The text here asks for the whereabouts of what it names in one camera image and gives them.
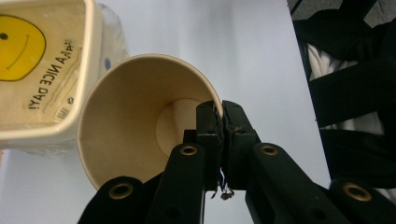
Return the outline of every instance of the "white paper cup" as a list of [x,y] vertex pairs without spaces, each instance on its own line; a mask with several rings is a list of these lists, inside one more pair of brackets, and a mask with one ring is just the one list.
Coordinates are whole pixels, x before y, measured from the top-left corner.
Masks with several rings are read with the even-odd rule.
[[111,68],[94,86],[78,125],[78,150],[88,178],[99,189],[131,176],[146,182],[163,171],[184,130],[196,129],[196,106],[214,101],[214,88],[180,59],[145,54]]

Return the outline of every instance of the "yellow smiley face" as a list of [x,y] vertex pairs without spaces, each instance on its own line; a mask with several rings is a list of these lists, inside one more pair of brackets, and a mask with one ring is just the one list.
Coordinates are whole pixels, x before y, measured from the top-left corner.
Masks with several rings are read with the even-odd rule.
[[0,15],[0,81],[26,77],[40,63],[46,39],[29,21]]

